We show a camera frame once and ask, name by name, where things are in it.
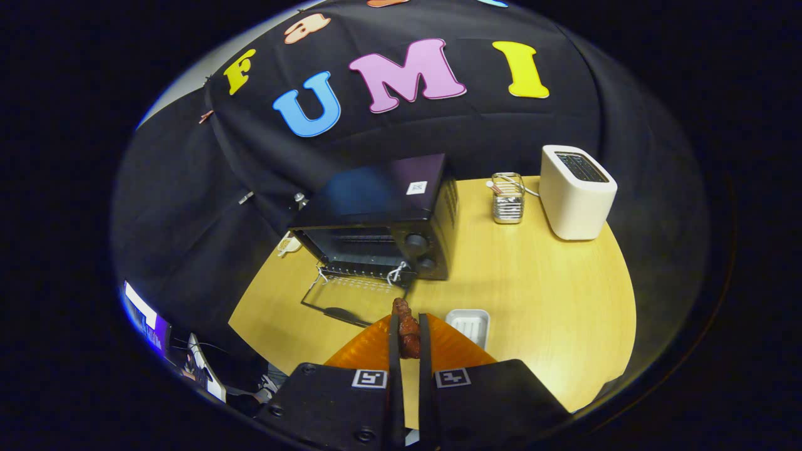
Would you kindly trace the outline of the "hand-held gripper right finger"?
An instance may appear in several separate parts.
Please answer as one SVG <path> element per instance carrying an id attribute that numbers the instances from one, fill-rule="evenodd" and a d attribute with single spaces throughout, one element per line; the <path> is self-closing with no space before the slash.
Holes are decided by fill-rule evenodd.
<path id="1" fill-rule="evenodd" d="M 521 360 L 478 362 L 458 353 L 445 365 L 445 338 L 464 340 L 434 315 L 419 315 L 419 433 L 424 450 L 524 450 L 547 445 L 572 414 Z"/>

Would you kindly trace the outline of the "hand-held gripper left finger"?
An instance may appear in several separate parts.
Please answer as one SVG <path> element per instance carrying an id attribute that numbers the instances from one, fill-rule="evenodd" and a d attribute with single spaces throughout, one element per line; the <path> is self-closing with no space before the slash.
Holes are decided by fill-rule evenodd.
<path id="1" fill-rule="evenodd" d="M 387 370 L 301 363 L 256 423 L 278 442 L 300 450 L 400 450 L 405 446 L 399 318 L 385 336 Z"/>

